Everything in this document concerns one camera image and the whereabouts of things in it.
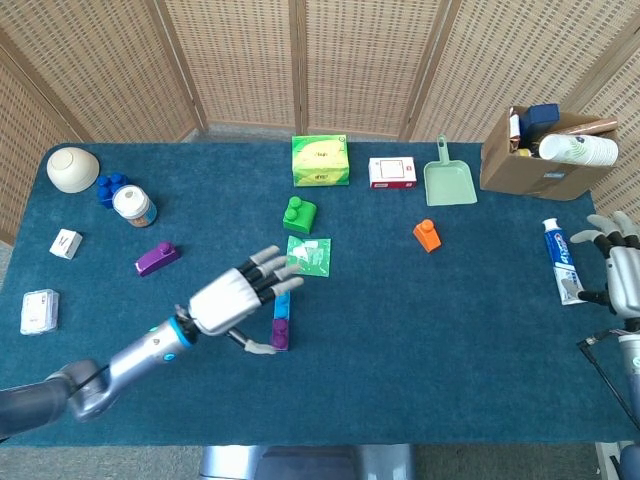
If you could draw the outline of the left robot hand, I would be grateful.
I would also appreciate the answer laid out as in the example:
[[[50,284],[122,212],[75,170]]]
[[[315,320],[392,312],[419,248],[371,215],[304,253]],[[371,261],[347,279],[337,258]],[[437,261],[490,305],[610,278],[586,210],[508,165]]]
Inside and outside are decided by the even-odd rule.
[[[302,286],[304,278],[298,270],[271,245],[195,293],[189,300],[189,316],[205,335],[226,335],[249,353],[274,355],[274,347],[249,339],[237,325],[259,307]]]

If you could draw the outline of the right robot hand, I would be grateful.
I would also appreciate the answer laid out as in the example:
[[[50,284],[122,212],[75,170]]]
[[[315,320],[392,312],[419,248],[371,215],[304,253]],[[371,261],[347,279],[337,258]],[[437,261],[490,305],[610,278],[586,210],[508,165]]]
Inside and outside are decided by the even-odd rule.
[[[563,279],[561,285],[569,295],[596,303],[624,321],[624,330],[639,333],[639,226],[623,211],[612,217],[590,214],[587,221],[593,229],[582,230],[570,237],[574,244],[593,243],[605,260],[607,285],[603,291],[588,291]]]

